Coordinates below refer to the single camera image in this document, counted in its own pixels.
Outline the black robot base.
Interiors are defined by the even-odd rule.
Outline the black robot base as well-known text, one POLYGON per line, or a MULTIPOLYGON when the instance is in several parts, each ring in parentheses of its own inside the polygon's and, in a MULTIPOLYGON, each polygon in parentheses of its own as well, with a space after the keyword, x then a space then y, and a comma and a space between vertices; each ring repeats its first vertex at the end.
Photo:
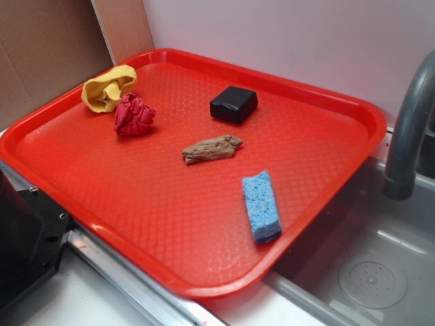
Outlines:
POLYGON ((41 190, 13 188, 1 173, 1 311, 52 278, 71 215, 41 190))

